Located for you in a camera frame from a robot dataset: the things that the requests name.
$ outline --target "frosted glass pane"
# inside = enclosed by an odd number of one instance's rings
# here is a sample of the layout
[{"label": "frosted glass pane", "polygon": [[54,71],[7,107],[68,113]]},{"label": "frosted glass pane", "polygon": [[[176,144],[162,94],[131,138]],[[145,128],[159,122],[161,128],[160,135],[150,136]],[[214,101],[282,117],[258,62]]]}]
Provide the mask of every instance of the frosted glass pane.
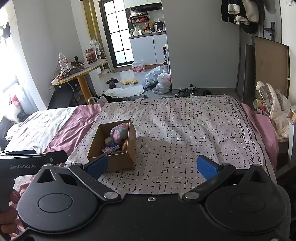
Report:
[{"label": "frosted glass pane", "polygon": [[107,15],[107,22],[108,22],[110,33],[119,31],[115,13]]},{"label": "frosted glass pane", "polygon": [[131,51],[131,49],[129,50],[125,50],[124,51],[125,55],[126,55],[126,61],[133,61],[133,52]]},{"label": "frosted glass pane", "polygon": [[121,11],[116,13],[117,21],[119,25],[119,30],[125,30],[128,29],[128,21],[126,19],[126,12]]},{"label": "frosted glass pane", "polygon": [[113,1],[104,3],[104,7],[105,7],[106,15],[115,12]]},{"label": "frosted glass pane", "polygon": [[124,56],[123,51],[115,53],[115,56],[116,56],[116,61],[118,64],[126,62],[126,58]]},{"label": "frosted glass pane", "polygon": [[128,39],[130,37],[129,30],[120,31],[123,49],[131,49],[131,42]]},{"label": "frosted glass pane", "polygon": [[125,10],[123,0],[114,0],[115,11]]},{"label": "frosted glass pane", "polygon": [[111,34],[114,52],[123,50],[119,32]]}]

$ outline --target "door handle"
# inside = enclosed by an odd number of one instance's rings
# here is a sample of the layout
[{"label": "door handle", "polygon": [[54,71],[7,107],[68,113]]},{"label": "door handle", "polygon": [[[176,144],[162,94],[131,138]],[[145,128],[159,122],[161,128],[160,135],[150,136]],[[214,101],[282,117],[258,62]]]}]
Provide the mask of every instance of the door handle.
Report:
[{"label": "door handle", "polygon": [[271,28],[263,28],[263,30],[268,31],[270,33],[272,41],[276,40],[276,23],[275,22],[271,22]]}]

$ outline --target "table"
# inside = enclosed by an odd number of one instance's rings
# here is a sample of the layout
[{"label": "table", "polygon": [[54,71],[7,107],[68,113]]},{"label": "table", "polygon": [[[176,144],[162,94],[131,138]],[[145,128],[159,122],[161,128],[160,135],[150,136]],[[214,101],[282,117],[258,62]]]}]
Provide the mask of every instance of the table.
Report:
[{"label": "table", "polygon": [[86,82],[86,79],[85,79],[84,75],[89,73],[90,71],[93,71],[93,70],[99,68],[100,66],[103,66],[106,62],[107,62],[107,60],[104,59],[104,58],[98,59],[96,62],[91,63],[89,65],[89,67],[86,68],[85,70],[77,72],[75,74],[72,74],[69,77],[67,77],[66,79],[63,79],[63,80],[60,80],[60,81],[55,79],[52,82],[52,85],[61,85],[63,83],[67,83],[67,82],[77,78],[78,83],[80,85],[80,88],[82,90],[83,96],[85,98],[85,101],[86,101],[87,104],[89,104],[89,98],[91,97],[91,92],[89,90],[89,86],[87,85],[87,82]]}]

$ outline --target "yellow slipper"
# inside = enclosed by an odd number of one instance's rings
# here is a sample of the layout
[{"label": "yellow slipper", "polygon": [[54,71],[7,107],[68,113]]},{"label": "yellow slipper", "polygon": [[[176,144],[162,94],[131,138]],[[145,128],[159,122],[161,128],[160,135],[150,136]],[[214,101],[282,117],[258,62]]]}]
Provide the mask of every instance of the yellow slipper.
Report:
[{"label": "yellow slipper", "polygon": [[123,85],[127,85],[129,82],[127,79],[123,79],[120,81],[120,83],[122,83]]},{"label": "yellow slipper", "polygon": [[130,83],[130,84],[136,84],[136,83],[138,83],[138,81],[137,81],[135,78],[131,78],[131,79],[129,80],[129,83]]}]

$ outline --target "kitchen cabinet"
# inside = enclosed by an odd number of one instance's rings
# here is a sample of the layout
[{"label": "kitchen cabinet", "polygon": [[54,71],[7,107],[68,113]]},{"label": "kitchen cabinet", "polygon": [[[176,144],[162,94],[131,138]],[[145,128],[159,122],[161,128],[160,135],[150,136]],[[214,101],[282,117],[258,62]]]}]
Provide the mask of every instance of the kitchen cabinet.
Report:
[{"label": "kitchen cabinet", "polygon": [[125,8],[131,8],[148,4],[148,0],[123,0]]},{"label": "kitchen cabinet", "polygon": [[130,39],[135,61],[144,60],[145,65],[156,64],[153,36]]},{"label": "kitchen cabinet", "polygon": [[159,2],[161,2],[161,0],[148,0],[148,4],[159,3]]},{"label": "kitchen cabinet", "polygon": [[153,42],[156,55],[156,63],[162,64],[165,61],[165,57],[163,55],[163,47],[165,47],[165,44],[167,43],[166,34],[154,35]]}]

